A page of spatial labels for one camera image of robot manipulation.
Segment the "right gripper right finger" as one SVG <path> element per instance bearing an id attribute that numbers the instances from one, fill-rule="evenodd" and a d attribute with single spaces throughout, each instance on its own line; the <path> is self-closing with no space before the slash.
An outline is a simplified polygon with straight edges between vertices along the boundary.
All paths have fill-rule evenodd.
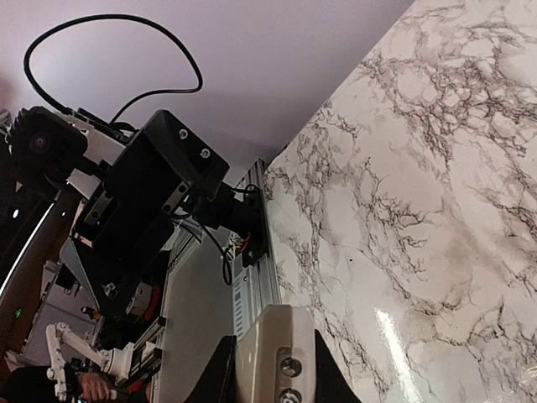
<path id="1" fill-rule="evenodd" d="M 361 403 L 332 357 L 321 333 L 315 330 L 315 402 Z"/>

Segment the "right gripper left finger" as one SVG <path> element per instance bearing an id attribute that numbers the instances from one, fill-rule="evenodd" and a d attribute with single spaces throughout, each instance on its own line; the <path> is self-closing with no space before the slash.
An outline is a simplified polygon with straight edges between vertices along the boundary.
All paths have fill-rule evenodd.
<path id="1" fill-rule="evenodd" d="M 235 355 L 237 337 L 224 336 L 217 344 L 193 390 L 186 397 L 175 391 L 163 402 L 228 403 L 237 398 Z"/>

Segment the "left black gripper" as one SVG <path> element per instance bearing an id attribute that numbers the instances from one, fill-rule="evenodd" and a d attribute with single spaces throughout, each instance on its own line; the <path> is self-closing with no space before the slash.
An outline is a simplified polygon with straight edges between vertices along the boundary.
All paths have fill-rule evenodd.
<path id="1" fill-rule="evenodd" d="M 77 218 L 72 272 L 105 317 L 123 316 L 175 230 L 216 200 L 230 165 L 171 112 L 158 110 L 106 172 Z"/>

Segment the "grey white remote control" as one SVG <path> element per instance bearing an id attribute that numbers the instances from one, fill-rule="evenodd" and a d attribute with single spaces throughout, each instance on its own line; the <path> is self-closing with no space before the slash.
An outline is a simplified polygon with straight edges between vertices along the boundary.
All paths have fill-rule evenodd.
<path id="1" fill-rule="evenodd" d="M 315 333 L 303 307 L 266 306 L 237 344 L 237 402 L 313 402 Z"/>

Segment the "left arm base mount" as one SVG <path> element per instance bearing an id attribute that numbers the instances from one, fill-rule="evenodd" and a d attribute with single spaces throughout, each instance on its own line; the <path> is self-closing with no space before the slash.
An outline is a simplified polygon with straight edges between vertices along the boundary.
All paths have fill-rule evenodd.
<path id="1" fill-rule="evenodd" d="M 254 184 L 248 184 L 243 189 L 221 184 L 214 199 L 201 199 L 193 216 L 222 258 L 222 279 L 226 285 L 232 284 L 229 251 L 239 253 L 244 268 L 256 264 L 268 252 L 261 189 Z M 221 245 L 211 232 L 220 227 L 238 235 L 239 242 Z"/>

